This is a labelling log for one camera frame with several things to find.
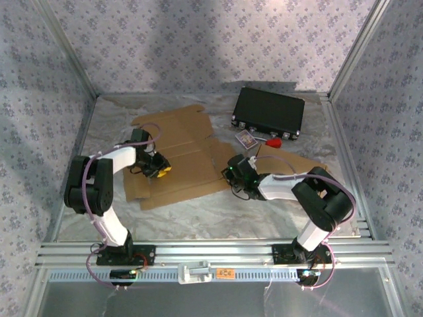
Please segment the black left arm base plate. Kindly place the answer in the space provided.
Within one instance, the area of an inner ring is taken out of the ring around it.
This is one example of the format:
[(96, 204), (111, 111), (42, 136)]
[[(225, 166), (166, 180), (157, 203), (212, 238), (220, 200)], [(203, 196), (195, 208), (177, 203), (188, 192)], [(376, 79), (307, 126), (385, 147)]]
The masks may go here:
[(155, 262), (155, 252), (154, 245), (107, 246), (100, 251), (96, 264), (99, 266), (150, 266)]

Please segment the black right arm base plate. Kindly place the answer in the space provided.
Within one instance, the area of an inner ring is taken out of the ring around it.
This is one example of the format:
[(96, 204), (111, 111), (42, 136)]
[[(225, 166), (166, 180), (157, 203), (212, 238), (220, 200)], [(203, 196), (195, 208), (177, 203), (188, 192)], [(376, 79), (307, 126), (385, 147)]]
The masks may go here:
[(332, 257), (327, 246), (318, 245), (308, 251), (300, 245), (273, 244), (272, 257), (274, 264), (331, 264)]

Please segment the purple playing card deck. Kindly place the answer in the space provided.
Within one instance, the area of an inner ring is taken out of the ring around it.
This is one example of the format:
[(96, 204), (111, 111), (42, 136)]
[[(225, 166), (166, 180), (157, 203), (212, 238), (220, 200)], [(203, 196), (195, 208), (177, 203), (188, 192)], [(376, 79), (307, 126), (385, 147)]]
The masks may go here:
[(258, 141), (245, 129), (238, 132), (235, 138), (245, 149), (251, 149), (258, 145)]

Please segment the black ribbed metal-cornered case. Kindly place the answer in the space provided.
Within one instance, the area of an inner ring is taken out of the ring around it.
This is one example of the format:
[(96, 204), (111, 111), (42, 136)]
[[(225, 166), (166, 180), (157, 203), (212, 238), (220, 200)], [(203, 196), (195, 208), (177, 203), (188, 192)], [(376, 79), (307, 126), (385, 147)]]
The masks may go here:
[(283, 140), (296, 140), (301, 133), (304, 108), (305, 101), (301, 98), (243, 87), (231, 124)]

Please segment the aluminium corner post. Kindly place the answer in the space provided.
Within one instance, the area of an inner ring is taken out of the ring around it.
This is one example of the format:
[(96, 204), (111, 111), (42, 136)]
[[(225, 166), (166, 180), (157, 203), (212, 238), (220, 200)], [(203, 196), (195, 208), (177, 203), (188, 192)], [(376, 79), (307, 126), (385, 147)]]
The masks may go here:
[(376, 32), (381, 19), (383, 18), (385, 11), (388, 9), (392, 0), (375, 0), (371, 7), (362, 27), (359, 31), (353, 45), (340, 68), (330, 90), (327, 93), (330, 102), (335, 102), (342, 89), (345, 87), (348, 79), (353, 73), (356, 65), (363, 56), (367, 45), (369, 44), (372, 36)]
[(59, 23), (58, 18), (53, 12), (47, 0), (31, 0), (34, 3), (39, 15), (46, 24), (47, 29), (53, 36), (56, 44), (59, 46), (63, 56), (68, 62), (72, 72), (80, 82), (83, 90), (87, 93), (91, 100), (96, 100), (98, 94), (91, 83), (86, 71), (84, 70), (76, 51), (71, 42), (67, 38), (64, 29)]

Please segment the aluminium grooved mounting rail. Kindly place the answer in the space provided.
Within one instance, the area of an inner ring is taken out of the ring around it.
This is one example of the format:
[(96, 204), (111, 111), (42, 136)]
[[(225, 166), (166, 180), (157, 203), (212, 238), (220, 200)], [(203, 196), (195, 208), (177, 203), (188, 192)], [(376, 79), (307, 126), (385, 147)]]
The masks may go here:
[[(288, 240), (164, 240), (152, 241), (155, 265), (176, 267), (182, 262), (208, 261), (215, 267), (259, 267), (273, 264), (273, 245)], [(370, 238), (332, 238), (329, 240), (335, 264), (341, 268), (394, 265), (387, 241)], [(38, 251), (36, 266), (80, 268), (90, 254), (90, 242), (49, 242)]]

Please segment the white plastic clamp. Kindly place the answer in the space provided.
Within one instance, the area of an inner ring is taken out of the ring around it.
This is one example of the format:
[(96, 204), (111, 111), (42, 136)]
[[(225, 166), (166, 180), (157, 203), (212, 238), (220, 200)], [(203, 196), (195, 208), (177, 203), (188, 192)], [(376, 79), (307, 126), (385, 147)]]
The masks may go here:
[(211, 281), (212, 268), (208, 261), (184, 262), (178, 265), (178, 283), (181, 285)]

